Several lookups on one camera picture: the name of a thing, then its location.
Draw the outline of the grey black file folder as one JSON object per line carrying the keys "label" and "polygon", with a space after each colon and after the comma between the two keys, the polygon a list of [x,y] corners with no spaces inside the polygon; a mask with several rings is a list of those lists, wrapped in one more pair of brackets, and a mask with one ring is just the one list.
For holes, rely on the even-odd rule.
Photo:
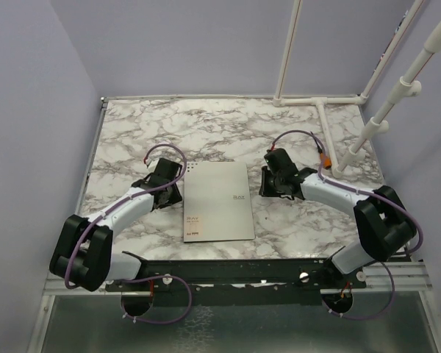
{"label": "grey black file folder", "polygon": [[255,238],[244,162],[189,162],[183,208],[185,243]]}

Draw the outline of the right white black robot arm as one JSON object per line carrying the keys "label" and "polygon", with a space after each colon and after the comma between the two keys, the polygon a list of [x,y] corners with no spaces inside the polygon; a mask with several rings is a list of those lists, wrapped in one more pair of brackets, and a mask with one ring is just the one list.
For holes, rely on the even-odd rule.
{"label": "right white black robot arm", "polygon": [[385,262],[417,234],[397,193],[384,185],[358,189],[326,178],[313,168],[299,170],[284,149],[264,156],[262,197],[318,202],[350,216],[358,238],[335,252],[324,265],[324,282],[338,288],[350,273],[372,262]]}

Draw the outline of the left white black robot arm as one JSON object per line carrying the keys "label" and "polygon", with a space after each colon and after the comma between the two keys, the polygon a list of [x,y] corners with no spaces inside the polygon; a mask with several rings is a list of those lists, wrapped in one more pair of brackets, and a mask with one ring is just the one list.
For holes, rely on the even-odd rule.
{"label": "left white black robot arm", "polygon": [[129,252],[114,252],[113,238],[142,216],[181,202],[176,181],[183,170],[183,165],[161,158],[151,173],[133,182],[112,204],[88,216],[68,217],[49,271],[67,281],[69,287],[88,291],[115,280],[122,280],[132,290],[143,288],[148,279],[143,259]]}

